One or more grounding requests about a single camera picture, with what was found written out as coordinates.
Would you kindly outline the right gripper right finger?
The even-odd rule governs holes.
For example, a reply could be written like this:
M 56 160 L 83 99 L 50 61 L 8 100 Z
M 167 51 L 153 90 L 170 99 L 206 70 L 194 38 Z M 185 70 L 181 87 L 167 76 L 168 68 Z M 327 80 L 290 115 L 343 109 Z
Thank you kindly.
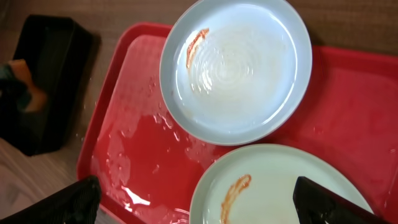
M 296 180 L 293 201 L 300 224 L 389 224 L 304 176 Z

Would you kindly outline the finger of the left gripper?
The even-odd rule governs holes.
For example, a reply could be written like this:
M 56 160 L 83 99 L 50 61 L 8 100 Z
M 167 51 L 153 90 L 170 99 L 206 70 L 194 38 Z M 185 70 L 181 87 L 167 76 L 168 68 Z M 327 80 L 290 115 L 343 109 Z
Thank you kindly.
M 27 107 L 27 86 L 20 81 L 1 79 L 1 107 L 11 105 Z

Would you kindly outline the orange green scrub sponge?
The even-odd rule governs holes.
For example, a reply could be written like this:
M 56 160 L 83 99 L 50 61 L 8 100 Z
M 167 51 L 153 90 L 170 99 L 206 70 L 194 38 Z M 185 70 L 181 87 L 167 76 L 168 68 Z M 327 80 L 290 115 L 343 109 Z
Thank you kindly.
M 15 105 L 1 107 L 1 113 L 14 110 L 20 113 L 32 113 L 40 111 L 45 106 L 47 95 L 34 84 L 32 74 L 24 59 L 10 60 L 1 64 L 1 79 L 20 81 L 27 86 L 27 107 L 17 108 Z

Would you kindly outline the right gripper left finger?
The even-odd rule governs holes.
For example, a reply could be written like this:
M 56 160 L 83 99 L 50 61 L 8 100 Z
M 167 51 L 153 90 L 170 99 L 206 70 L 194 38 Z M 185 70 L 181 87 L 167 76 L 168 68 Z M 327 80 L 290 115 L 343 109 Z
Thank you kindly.
M 94 224 L 101 201 L 97 176 L 90 175 L 1 220 L 1 224 Z

